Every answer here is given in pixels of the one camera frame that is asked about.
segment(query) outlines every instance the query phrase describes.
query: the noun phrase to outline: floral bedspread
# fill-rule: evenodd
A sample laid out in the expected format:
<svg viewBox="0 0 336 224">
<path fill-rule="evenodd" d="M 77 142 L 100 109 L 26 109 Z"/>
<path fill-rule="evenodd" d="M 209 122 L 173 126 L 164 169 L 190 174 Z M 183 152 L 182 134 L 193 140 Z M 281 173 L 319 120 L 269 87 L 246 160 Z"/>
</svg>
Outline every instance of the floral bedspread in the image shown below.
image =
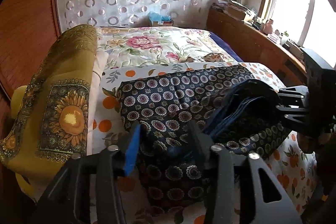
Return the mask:
<svg viewBox="0 0 336 224">
<path fill-rule="evenodd" d="M 98 50 L 109 53 L 106 69 L 124 66 L 181 63 L 188 57 L 222 53 L 225 62 L 236 62 L 219 47 L 210 33 L 177 27 L 97 28 Z"/>
<path fill-rule="evenodd" d="M 117 140 L 119 134 L 124 132 L 119 114 L 120 105 L 117 100 L 117 89 L 121 82 L 164 75 L 170 72 L 191 71 L 210 67 L 231 66 L 234 64 L 241 64 L 243 67 L 246 67 L 254 78 L 264 81 L 276 91 L 285 87 L 269 68 L 259 63 L 162 63 L 152 66 L 128 66 L 105 70 L 100 83 L 100 92 L 93 125 L 93 151 L 90 151 L 90 153 L 99 153 L 105 148 L 105 142 L 106 145 L 110 145 L 113 141 Z M 315 155 L 304 154 L 298 146 L 296 133 L 292 132 L 279 148 L 270 155 L 266 163 L 283 185 L 297 211 L 301 214 L 316 187 Z M 172 209 L 166 214 L 152 217 L 147 195 L 139 182 L 137 171 L 130 177 L 119 178 L 118 187 L 128 224 L 203 224 L 206 212 L 203 202 L 196 203 L 184 209 Z M 94 185 L 92 185 L 91 223 L 95 223 L 97 220 L 94 188 Z M 239 223 L 240 190 L 238 185 L 235 186 L 235 193 L 233 223 Z"/>
</svg>

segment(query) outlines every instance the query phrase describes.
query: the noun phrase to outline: dark blue folded cloth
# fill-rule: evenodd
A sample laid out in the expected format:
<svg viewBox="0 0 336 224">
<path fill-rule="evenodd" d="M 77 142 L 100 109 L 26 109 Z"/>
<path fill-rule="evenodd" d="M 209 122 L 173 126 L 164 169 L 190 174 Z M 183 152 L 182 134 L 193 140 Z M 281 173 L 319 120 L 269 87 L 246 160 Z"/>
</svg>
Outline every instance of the dark blue folded cloth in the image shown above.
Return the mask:
<svg viewBox="0 0 336 224">
<path fill-rule="evenodd" d="M 290 132 L 276 115 L 277 93 L 240 65 L 133 80 L 119 90 L 125 129 L 138 120 L 146 131 L 137 167 L 154 214 L 202 201 L 209 191 L 189 145 L 190 120 L 227 150 L 264 159 Z"/>
</svg>

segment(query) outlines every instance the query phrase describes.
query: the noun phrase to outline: blue plastic bag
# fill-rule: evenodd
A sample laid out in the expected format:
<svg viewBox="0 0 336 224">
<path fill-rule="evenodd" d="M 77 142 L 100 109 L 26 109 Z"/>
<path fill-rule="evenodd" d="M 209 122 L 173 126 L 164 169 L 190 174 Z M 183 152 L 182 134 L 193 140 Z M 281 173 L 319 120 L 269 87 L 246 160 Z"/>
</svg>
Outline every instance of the blue plastic bag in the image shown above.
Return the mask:
<svg viewBox="0 0 336 224">
<path fill-rule="evenodd" d="M 148 18 L 151 21 L 152 25 L 154 21 L 157 22 L 162 22 L 162 21 L 171 21 L 171 17 L 170 16 L 161 16 L 157 13 L 154 12 L 149 12 L 148 13 Z"/>
</svg>

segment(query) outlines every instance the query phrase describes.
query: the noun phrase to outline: window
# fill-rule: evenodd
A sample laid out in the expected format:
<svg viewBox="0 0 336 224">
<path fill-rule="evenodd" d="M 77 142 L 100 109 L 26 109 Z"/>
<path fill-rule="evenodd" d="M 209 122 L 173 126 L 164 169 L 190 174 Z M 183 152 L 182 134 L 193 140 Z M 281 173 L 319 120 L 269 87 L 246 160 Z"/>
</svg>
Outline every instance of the window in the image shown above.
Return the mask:
<svg viewBox="0 0 336 224">
<path fill-rule="evenodd" d="M 336 64 L 336 13 L 328 0 L 269 0 L 265 18 L 274 29 L 287 31 L 299 46 L 313 49 L 332 67 Z"/>
</svg>

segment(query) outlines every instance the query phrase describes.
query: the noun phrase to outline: blue bedding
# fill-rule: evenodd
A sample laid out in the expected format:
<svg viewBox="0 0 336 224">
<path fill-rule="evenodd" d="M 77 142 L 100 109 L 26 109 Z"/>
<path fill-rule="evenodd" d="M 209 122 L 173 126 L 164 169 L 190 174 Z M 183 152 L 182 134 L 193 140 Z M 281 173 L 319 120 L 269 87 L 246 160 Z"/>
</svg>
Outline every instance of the blue bedding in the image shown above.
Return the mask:
<svg viewBox="0 0 336 224">
<path fill-rule="evenodd" d="M 221 38 L 215 35 L 213 32 L 210 32 L 210 37 L 216 42 L 218 46 L 220 46 L 223 50 L 225 50 L 228 54 L 230 54 L 237 62 L 243 62 L 243 60 L 233 51 L 233 49 L 224 42 Z"/>
</svg>

